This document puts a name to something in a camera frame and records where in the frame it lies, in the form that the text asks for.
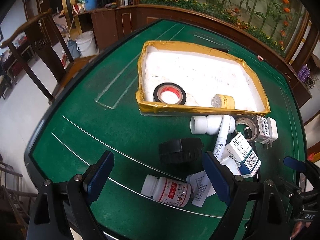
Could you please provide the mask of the white marker tube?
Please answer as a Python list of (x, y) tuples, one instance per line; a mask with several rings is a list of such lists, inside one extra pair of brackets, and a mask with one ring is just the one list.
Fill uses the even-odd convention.
[(230, 115), (224, 115), (221, 121), (220, 130), (217, 136), (216, 144), (214, 147), (214, 157), (218, 160), (222, 160), (222, 155), (225, 149), (227, 136), (229, 133), (233, 133), (233, 121)]

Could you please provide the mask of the black ribbed plastic block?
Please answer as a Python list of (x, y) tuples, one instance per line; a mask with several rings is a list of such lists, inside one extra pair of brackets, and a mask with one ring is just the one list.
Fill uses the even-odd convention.
[(172, 139), (158, 145), (158, 154), (163, 164), (181, 164), (200, 159), (202, 149), (200, 138)]

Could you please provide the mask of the small white pill bottle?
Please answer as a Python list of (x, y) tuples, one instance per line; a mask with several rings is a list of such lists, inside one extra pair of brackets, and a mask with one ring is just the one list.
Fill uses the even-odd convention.
[(227, 166), (234, 176), (241, 175), (238, 166), (233, 158), (227, 157), (221, 161), (221, 164)]

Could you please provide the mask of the white flat charger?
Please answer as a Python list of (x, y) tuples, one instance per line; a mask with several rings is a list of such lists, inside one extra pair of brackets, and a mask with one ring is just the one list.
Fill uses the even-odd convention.
[(193, 194), (192, 204), (197, 207), (202, 207), (207, 197), (216, 194), (205, 171), (187, 176), (186, 182), (191, 185)]

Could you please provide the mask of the white green medicine box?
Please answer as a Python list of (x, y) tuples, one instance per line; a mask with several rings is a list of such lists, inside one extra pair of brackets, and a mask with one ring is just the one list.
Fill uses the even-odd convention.
[(225, 146), (231, 158), (244, 178), (254, 177), (260, 168), (261, 161), (241, 132)]

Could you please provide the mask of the white plug adapter barcode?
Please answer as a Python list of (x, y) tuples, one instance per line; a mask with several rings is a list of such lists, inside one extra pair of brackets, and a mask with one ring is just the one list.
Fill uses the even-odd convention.
[(273, 142), (278, 139), (278, 130), (276, 121), (271, 117), (262, 117), (256, 115), (252, 118), (257, 127), (257, 136), (255, 142), (263, 144), (266, 148), (272, 147)]

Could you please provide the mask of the large white plastic bottle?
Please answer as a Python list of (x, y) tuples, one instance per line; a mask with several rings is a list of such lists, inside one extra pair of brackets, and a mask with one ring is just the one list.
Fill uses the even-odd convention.
[(190, 131), (192, 134), (218, 134), (222, 119), (223, 115), (192, 116)]

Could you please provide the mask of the white bottle red label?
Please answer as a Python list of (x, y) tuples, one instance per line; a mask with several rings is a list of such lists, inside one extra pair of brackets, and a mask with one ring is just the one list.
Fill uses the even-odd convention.
[(165, 177), (147, 175), (141, 189), (141, 194), (157, 201), (174, 207), (184, 207), (191, 195), (191, 185)]

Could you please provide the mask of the beige masking tape roll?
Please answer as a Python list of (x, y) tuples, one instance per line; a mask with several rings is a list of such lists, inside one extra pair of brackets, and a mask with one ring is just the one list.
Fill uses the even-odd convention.
[(238, 132), (236, 129), (238, 125), (245, 125), (245, 128), (249, 129), (251, 131), (251, 137), (246, 139), (248, 142), (253, 142), (256, 139), (256, 137), (258, 135), (258, 129), (257, 129), (256, 124), (250, 118), (240, 117), (240, 118), (236, 119), (236, 121), (235, 121), (236, 133)]

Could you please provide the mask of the yellow tape roll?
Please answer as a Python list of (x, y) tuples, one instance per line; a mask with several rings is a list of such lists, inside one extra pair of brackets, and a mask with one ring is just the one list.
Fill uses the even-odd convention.
[(235, 101), (232, 96), (215, 94), (212, 98), (213, 108), (235, 109)]

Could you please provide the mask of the black electrical tape roll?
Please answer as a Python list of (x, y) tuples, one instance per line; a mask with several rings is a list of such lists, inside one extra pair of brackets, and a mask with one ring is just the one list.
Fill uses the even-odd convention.
[(166, 105), (184, 105), (187, 100), (186, 92), (175, 83), (165, 82), (159, 84), (153, 91), (154, 102)]

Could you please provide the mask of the yellow taped foam tray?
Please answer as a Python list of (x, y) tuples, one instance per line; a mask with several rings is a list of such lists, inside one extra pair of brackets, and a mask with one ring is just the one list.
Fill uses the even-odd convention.
[[(200, 44), (146, 41), (137, 70), (136, 100), (142, 115), (265, 116), (271, 111), (259, 77), (243, 59)], [(165, 82), (183, 88), (184, 105), (154, 102), (154, 89)], [(232, 96), (235, 109), (213, 108), (215, 94)]]

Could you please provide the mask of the grey blue watering can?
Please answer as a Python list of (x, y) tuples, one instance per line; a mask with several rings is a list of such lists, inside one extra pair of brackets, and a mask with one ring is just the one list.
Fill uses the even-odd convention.
[(78, 51), (78, 46), (74, 40), (68, 40), (67, 47), (73, 59), (77, 59), (80, 57), (80, 51)]

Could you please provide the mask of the artificial flower planter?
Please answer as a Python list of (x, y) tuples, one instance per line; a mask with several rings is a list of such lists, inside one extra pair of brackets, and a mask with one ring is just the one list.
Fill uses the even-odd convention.
[(308, 17), (300, 0), (140, 0), (201, 12), (244, 30), (285, 56)]

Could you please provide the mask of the dark wooden chair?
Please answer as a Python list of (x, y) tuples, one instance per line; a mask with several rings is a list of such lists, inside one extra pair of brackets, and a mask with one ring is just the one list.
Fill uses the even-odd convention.
[[(60, 42), (63, 51), (65, 52), (69, 64), (67, 66), (63, 65), (63, 62), (52, 48), (51, 43), (48, 41), (44, 35), (41, 27), (39, 26), (40, 21), (47, 20), (50, 27), (53, 29), (55, 36)], [(20, 53), (17, 51), (13, 44), (13, 40), (20, 34), (25, 33), (27, 40), (29, 41), (33, 51), (36, 55), (44, 62), (48, 67), (50, 72), (53, 74), (57, 81), (57, 85), (53, 92), (50, 92), (36, 74), (31, 70), (26, 61), (21, 57)], [(1, 43), (1, 48), (8, 47), (15, 59), (21, 64), (22, 68), (25, 70), (27, 75), (31, 78), (33, 83), (40, 89), (44, 96), (48, 99), (48, 103), (52, 104), (56, 97), (62, 92), (62, 90), (68, 85), (72, 78), (74, 78), (86, 64), (91, 62), (96, 54), (79, 57), (74, 59), (69, 51), (66, 42), (63, 39), (57, 25), (52, 18), (52, 9), (48, 9), (46, 12), (38, 14), (31, 20), (25, 22), (4, 42)]]

